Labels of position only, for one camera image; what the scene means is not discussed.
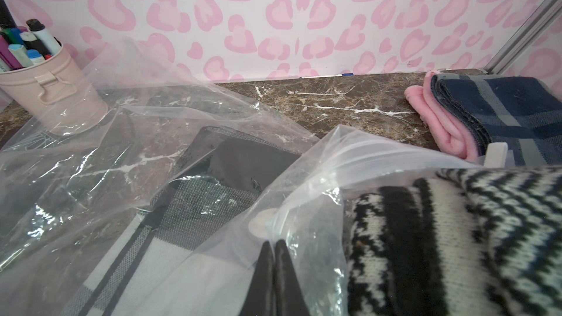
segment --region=metal frame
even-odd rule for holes
[[[484,67],[484,70],[493,74],[505,71],[560,14],[562,14],[562,0],[544,0]]]

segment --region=black fabric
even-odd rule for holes
[[[174,197],[156,235],[189,250],[250,207],[299,158],[226,127],[206,127],[200,134],[179,161],[188,167],[170,182]]]
[[[421,217],[423,232],[423,264],[427,266],[425,292],[431,305],[432,315],[447,315],[447,303],[445,302],[445,286],[443,285],[443,274],[441,271],[441,257],[437,251],[436,220],[433,212],[432,194],[429,184],[425,178],[417,179],[414,186],[420,192]]]
[[[426,295],[428,270],[424,256],[423,230],[410,191],[404,187],[381,187],[387,218],[385,242],[392,274],[390,289],[396,315],[429,315],[431,302]]]

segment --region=marker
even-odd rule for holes
[[[15,36],[15,32],[12,31],[13,28],[5,28],[2,30],[2,33],[4,33],[6,36],[8,36],[8,39],[10,40],[10,44],[21,44],[24,45],[23,41],[20,43],[21,41],[21,37],[20,37],[20,32],[18,31],[18,38],[16,38]]]
[[[8,42],[0,37],[0,57],[12,68],[12,70],[22,68],[20,62],[12,55],[8,48]]]
[[[54,55],[59,52],[61,49],[61,45],[54,39],[51,32],[49,32],[45,25],[40,23],[38,19],[32,18],[31,20],[27,20],[25,23],[29,26],[29,31],[33,32],[33,34],[45,44],[49,52]]]
[[[13,44],[12,41],[10,40],[10,37],[8,37],[8,35],[5,34],[4,32],[0,32],[0,36],[2,36],[2,38],[4,38],[4,40],[6,41],[6,43],[8,43],[8,44]]]
[[[39,54],[35,49],[28,50],[28,58],[32,61],[33,65],[39,65],[46,61],[43,55]]]
[[[11,70],[12,68],[3,59],[0,59],[0,71],[8,72]]]
[[[16,58],[23,67],[30,67],[33,66],[33,63],[28,58],[28,51],[25,49],[25,46],[21,44],[10,44],[8,46],[10,53],[12,53],[13,57]]]
[[[35,49],[43,56],[50,54],[43,42],[38,40],[32,32],[21,32],[20,37],[24,41],[24,45],[28,50]]]
[[[4,0],[0,0],[0,27],[13,28],[16,27],[16,22],[13,20],[12,14]]]
[[[16,44],[24,45],[24,41],[20,37],[20,33],[21,33],[20,29],[18,27],[15,27],[15,28],[11,28],[10,31],[13,34],[13,38],[16,39],[17,41]]]

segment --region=striped knit fabric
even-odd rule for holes
[[[562,314],[562,169],[439,176],[355,203],[350,315]]]

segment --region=pink towel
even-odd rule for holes
[[[441,151],[475,162],[478,158],[478,148],[467,126],[445,110],[431,93],[431,78],[438,73],[439,71],[426,73],[423,87],[406,88],[406,100],[420,114],[422,121],[427,123]]]

